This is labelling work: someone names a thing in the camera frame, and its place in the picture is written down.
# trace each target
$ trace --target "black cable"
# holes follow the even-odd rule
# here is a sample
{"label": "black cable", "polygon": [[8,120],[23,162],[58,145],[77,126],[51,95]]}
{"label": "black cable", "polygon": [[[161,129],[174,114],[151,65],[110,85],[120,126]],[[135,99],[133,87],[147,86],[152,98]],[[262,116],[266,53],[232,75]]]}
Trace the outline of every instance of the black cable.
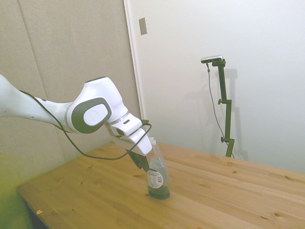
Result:
{"label": "black cable", "polygon": [[34,99],[49,115],[51,115],[55,121],[59,124],[60,128],[64,134],[66,135],[66,137],[68,138],[68,140],[71,142],[71,144],[78,150],[78,152],[80,152],[82,155],[87,156],[87,157],[91,157],[91,158],[96,158],[96,159],[103,159],[103,160],[118,160],[121,159],[122,157],[126,156],[128,154],[129,151],[132,151],[137,145],[138,143],[147,135],[147,133],[150,131],[150,129],[152,128],[152,125],[150,123],[144,123],[143,125],[148,125],[149,128],[148,130],[145,132],[145,134],[139,139],[139,141],[137,141],[136,144],[134,144],[134,146],[127,150],[127,152],[125,154],[123,154],[120,157],[116,157],[116,158],[107,158],[107,157],[99,157],[99,156],[91,156],[91,155],[87,155],[85,153],[83,153],[75,144],[74,142],[70,139],[70,137],[67,134],[67,131],[63,128],[62,124],[60,123],[60,121],[47,109],[44,107],[44,105],[41,104],[41,102],[39,102],[33,95],[31,95],[30,93],[21,91],[22,93],[25,93],[26,95],[28,95],[29,97],[31,97],[32,99]]}
{"label": "black cable", "polygon": [[219,127],[219,129],[220,129],[220,131],[221,131],[221,134],[223,135],[223,138],[224,138],[223,130],[221,129],[221,127],[220,127],[220,125],[219,125],[219,122],[218,122],[218,119],[217,119],[217,116],[216,116],[215,105],[214,105],[214,99],[213,99],[212,91],[211,91],[211,83],[210,83],[210,71],[211,71],[211,70],[210,70],[210,68],[209,68],[209,64],[208,64],[208,63],[206,63],[206,66],[208,67],[208,74],[209,74],[209,89],[210,89],[210,95],[211,95],[212,104],[213,104],[214,116],[215,116],[217,125],[218,125],[218,127]]}

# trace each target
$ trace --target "bottle label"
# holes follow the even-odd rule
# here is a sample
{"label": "bottle label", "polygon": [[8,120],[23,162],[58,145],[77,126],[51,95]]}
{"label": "bottle label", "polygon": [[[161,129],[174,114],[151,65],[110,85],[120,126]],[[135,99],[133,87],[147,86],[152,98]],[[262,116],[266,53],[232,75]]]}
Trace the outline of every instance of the bottle label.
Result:
{"label": "bottle label", "polygon": [[147,176],[148,176],[148,183],[149,183],[150,187],[160,188],[162,186],[163,177],[162,177],[161,173],[159,173],[157,171],[148,170]]}

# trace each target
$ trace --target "light switch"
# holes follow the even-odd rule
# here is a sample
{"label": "light switch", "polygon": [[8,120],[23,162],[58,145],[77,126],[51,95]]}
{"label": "light switch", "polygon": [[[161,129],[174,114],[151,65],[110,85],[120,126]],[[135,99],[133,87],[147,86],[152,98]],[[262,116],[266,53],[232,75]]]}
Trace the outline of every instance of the light switch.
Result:
{"label": "light switch", "polygon": [[141,35],[147,34],[146,19],[145,18],[139,19],[139,24],[140,24]]}

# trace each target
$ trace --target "wood grain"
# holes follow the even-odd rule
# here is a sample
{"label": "wood grain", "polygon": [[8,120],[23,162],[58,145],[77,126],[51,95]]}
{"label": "wood grain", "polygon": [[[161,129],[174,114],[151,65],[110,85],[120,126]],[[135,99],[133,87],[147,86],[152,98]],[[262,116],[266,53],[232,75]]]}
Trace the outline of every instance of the wood grain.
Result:
{"label": "wood grain", "polygon": [[[305,174],[159,143],[171,196],[126,156],[81,156],[18,187],[50,229],[305,229]],[[116,157],[108,143],[90,155]]]}

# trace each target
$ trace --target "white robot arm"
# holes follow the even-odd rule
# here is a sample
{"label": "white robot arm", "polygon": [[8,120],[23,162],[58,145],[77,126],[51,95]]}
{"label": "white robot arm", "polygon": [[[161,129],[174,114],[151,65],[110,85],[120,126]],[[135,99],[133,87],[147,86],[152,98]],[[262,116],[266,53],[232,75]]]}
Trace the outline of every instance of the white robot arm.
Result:
{"label": "white robot arm", "polygon": [[[124,106],[122,97],[114,83],[107,77],[87,81],[74,102],[54,103],[36,98],[66,132],[90,134],[104,124],[114,142],[126,149],[145,156],[152,145],[141,128],[142,121]],[[22,117],[61,127],[33,98],[17,90],[0,75],[0,117]]]}

